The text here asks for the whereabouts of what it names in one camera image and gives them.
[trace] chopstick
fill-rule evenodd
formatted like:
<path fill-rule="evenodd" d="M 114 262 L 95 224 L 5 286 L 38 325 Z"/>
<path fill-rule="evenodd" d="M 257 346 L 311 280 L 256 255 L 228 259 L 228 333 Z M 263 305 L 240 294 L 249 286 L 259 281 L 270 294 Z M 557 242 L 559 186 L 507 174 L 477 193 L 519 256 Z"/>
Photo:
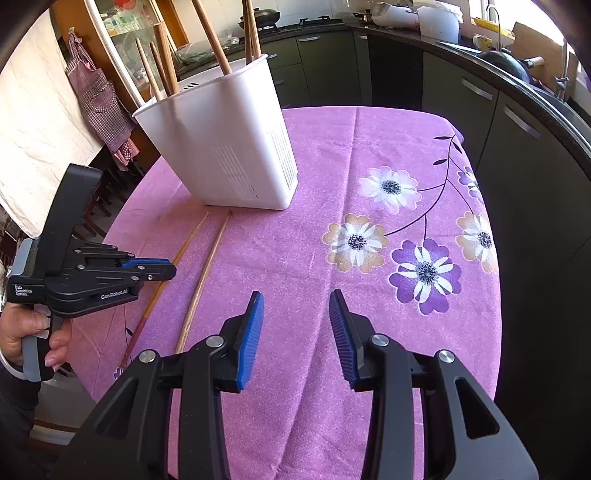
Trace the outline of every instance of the chopstick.
<path fill-rule="evenodd" d="M 162 59 L 164 66 L 166 81 L 172 94 L 180 92 L 177 81 L 177 72 L 174 70 L 173 55 L 170 52 L 170 43 L 168 42 L 168 35 L 166 33 L 166 24 L 160 22 L 154 25 L 154 35 L 156 36 L 156 45 L 158 45 L 158 52 Z"/>
<path fill-rule="evenodd" d="M 244 50 L 246 64 L 252 62 L 252 42 L 251 42 L 251 21 L 248 15 L 248 4 L 246 0 L 242 0 L 242 18 L 244 21 Z"/>
<path fill-rule="evenodd" d="M 144 48 L 142 47 L 139 38 L 135 39 L 135 44 L 138 47 L 139 57 L 142 59 L 142 63 L 144 64 L 144 69 L 146 74 L 148 75 L 148 81 L 150 82 L 150 86 L 154 91 L 154 96 L 156 97 L 157 102 L 161 102 L 164 98 L 162 93 L 160 93 L 160 89 L 158 88 L 158 83 L 156 83 L 156 79 L 154 78 L 154 74 L 152 73 L 152 69 L 150 68 L 150 64 L 148 63 L 148 59 L 146 58 L 146 53 L 144 52 Z"/>
<path fill-rule="evenodd" d="M 183 258 L 183 255 L 187 251 L 187 248 L 189 247 L 189 245 L 191 244 L 191 242 L 195 238 L 195 235 L 197 235 L 197 232 L 199 231 L 199 229 L 203 225 L 203 222 L 207 219 L 208 216 L 209 216 L 209 212 L 205 212 L 205 215 L 203 215 L 203 218 L 199 221 L 197 226 L 193 229 L 193 231 L 189 234 L 187 239 L 182 244 L 177 255 L 173 259 L 173 265 L 175 267 L 178 267 L 181 259 Z M 152 314 L 154 307 L 158 303 L 158 300 L 160 299 L 162 292 L 166 288 L 166 285 L 168 285 L 167 281 L 160 282 L 160 285 L 158 285 L 158 288 L 156 289 L 156 291 L 152 295 L 152 298 L 150 299 L 148 306 L 144 310 L 144 314 L 142 315 L 142 318 L 140 318 L 140 320 L 138 322 L 138 326 L 135 328 L 134 334 L 131 337 L 131 340 L 129 341 L 129 345 L 125 349 L 125 353 L 123 354 L 123 358 L 121 359 L 121 363 L 119 364 L 120 368 L 124 369 L 126 367 L 127 360 L 129 360 L 131 353 L 133 353 L 133 351 L 134 351 L 135 344 L 138 342 L 139 335 L 140 335 L 140 333 L 142 333 L 142 330 L 144 330 L 144 327 L 145 327 L 148 319 L 150 318 L 150 315 Z"/>
<path fill-rule="evenodd" d="M 189 309 L 187 310 L 187 314 L 185 315 L 183 327 L 181 328 L 181 333 L 178 337 L 177 346 L 174 349 L 174 353 L 182 353 L 184 351 L 185 343 L 187 343 L 187 338 L 189 337 L 189 330 L 191 329 L 191 324 L 193 323 L 193 318 L 195 317 L 195 312 L 197 311 L 197 306 L 199 305 L 199 300 L 201 299 L 201 294 L 203 293 L 203 288 L 205 287 L 205 281 L 207 280 L 207 276 L 209 275 L 209 270 L 212 267 L 213 259 L 216 255 L 217 248 L 219 247 L 220 242 L 222 241 L 222 235 L 228 225 L 231 216 L 232 211 L 229 210 L 225 220 L 222 223 L 222 226 L 217 232 L 216 239 L 212 245 L 211 250 L 209 251 L 209 255 L 207 256 L 207 260 L 205 261 L 203 270 L 201 270 L 201 275 L 199 277 L 199 281 L 197 282 L 197 288 L 195 289 L 195 293 L 193 294 L 193 298 L 191 299 L 191 303 L 189 304 Z"/>
<path fill-rule="evenodd" d="M 223 51 L 222 44 L 220 43 L 219 38 L 215 30 L 213 29 L 213 25 L 209 21 L 207 14 L 203 8 L 203 4 L 201 0 L 191 0 L 193 2 L 193 6 L 197 11 L 197 15 L 199 16 L 199 20 L 201 21 L 201 25 L 205 30 L 205 34 L 207 35 L 207 39 L 209 40 L 209 44 L 212 46 L 213 52 L 216 55 L 217 62 L 222 69 L 224 75 L 230 75 L 232 73 L 232 69 L 230 68 L 230 64 L 228 63 L 228 59 L 226 58 L 226 54 Z"/>
<path fill-rule="evenodd" d="M 256 20 L 255 20 L 255 10 L 252 7 L 252 0 L 246 0 L 246 8 L 248 9 L 248 18 L 250 20 L 250 36 L 251 36 L 251 43 L 252 43 L 252 56 L 256 60 L 259 58 L 261 53 L 261 43 L 258 38 L 258 29 L 256 27 Z"/>
<path fill-rule="evenodd" d="M 170 91 L 170 85 L 168 84 L 168 78 L 164 73 L 164 67 L 162 66 L 162 60 L 160 60 L 160 54 L 158 53 L 158 49 L 153 41 L 150 42 L 150 50 L 152 50 L 152 56 L 154 57 L 154 61 L 156 62 L 156 68 L 158 69 L 158 74 L 160 75 L 160 79 L 162 80 L 162 85 L 164 85 L 164 91 L 166 92 L 167 96 L 171 96 L 172 93 Z"/>

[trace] table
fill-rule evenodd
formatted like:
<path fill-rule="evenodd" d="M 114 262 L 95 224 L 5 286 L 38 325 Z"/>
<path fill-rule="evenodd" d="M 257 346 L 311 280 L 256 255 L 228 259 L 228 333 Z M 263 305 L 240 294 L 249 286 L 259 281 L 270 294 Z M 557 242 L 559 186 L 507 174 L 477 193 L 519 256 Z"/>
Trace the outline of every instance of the table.
<path fill-rule="evenodd" d="M 187 347 L 265 295 L 251 382 L 224 394 L 226 443 L 239 480 L 359 479 L 370 394 L 343 379 L 329 293 L 409 351 L 456 353 L 493 395 L 501 351 L 495 247 L 461 135 L 443 118 L 382 108 L 284 111 L 299 186 L 283 212 L 236 209 L 197 309 Z M 127 201 L 107 243 L 175 256 L 210 212 L 134 350 L 174 350 L 200 270 L 226 215 L 192 198 L 161 158 Z M 113 383 L 154 292 L 74 322 L 70 362 L 94 398 Z M 173 430 L 177 427 L 173 421 Z M 422 427 L 415 405 L 415 477 Z M 176 443 L 171 441 L 171 473 Z"/>

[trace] metal screw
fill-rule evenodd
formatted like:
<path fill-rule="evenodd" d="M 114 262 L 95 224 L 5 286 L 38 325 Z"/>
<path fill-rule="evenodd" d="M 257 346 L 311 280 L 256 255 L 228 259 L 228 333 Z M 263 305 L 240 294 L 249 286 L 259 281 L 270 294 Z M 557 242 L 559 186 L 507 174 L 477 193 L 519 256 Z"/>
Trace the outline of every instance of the metal screw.
<path fill-rule="evenodd" d="M 220 337 L 219 335 L 213 335 L 205 340 L 205 343 L 211 348 L 218 348 L 223 345 L 223 337 Z"/>
<path fill-rule="evenodd" d="M 437 356 L 439 357 L 439 360 L 447 364 L 453 363 L 453 361 L 456 359 L 456 356 L 449 350 L 441 350 L 441 352 L 439 352 Z"/>
<path fill-rule="evenodd" d="M 153 350 L 144 350 L 139 355 L 139 361 L 143 364 L 149 364 L 150 362 L 153 362 L 155 358 L 156 352 L 154 352 Z"/>
<path fill-rule="evenodd" d="M 381 333 L 371 337 L 371 342 L 377 346 L 386 346 L 390 343 L 390 339 Z"/>

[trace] white curtain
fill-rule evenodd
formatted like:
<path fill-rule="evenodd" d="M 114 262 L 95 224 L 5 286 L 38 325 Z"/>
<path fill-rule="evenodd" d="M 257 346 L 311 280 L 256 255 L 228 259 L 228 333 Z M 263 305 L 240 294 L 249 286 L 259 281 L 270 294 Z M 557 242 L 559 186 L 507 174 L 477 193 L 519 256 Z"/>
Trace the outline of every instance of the white curtain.
<path fill-rule="evenodd" d="M 45 12 L 0 74 L 0 205 L 39 236 L 70 163 L 88 165 L 102 143 L 88 129 Z"/>

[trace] silver handle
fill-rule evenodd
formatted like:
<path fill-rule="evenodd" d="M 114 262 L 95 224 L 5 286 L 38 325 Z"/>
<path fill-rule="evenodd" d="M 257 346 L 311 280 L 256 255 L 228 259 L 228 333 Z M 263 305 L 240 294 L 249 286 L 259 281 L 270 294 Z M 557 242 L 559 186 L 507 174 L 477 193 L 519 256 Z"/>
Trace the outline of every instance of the silver handle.
<path fill-rule="evenodd" d="M 532 137 L 536 140 L 539 140 L 541 135 L 535 128 L 530 127 L 526 124 L 521 118 L 519 118 L 513 110 L 510 110 L 509 107 L 505 106 L 503 108 L 505 115 L 508 116 L 511 120 L 513 120 L 523 131 L 528 132 Z"/>
<path fill-rule="evenodd" d="M 475 94 L 480 95 L 481 97 L 486 98 L 487 100 L 492 100 L 491 93 L 488 93 L 487 91 L 478 88 L 476 85 L 472 85 L 466 79 L 462 79 L 462 85 L 464 87 L 472 90 Z"/>

